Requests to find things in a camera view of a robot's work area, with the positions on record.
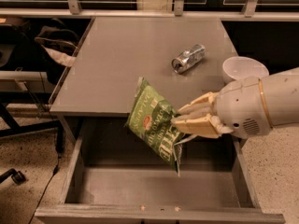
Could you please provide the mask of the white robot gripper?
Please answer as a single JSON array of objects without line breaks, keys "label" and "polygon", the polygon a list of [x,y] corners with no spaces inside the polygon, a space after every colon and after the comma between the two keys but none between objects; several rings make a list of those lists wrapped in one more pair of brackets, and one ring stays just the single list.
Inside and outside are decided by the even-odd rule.
[{"label": "white robot gripper", "polygon": [[191,114],[213,109],[216,100],[216,115],[207,114],[197,119],[171,119],[180,132],[205,138],[217,139],[230,133],[242,139],[267,135],[271,125],[264,111],[265,100],[261,95],[261,80],[248,77],[227,84],[220,92],[208,92],[178,110],[179,114]]}]

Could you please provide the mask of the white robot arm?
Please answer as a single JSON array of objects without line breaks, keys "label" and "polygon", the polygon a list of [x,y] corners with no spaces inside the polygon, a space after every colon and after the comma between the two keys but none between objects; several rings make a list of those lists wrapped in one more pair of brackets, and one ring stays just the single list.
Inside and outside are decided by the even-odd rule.
[{"label": "white robot arm", "polygon": [[299,123],[299,68],[263,78],[247,77],[208,92],[171,120],[180,132],[206,138],[225,133],[248,139]]}]

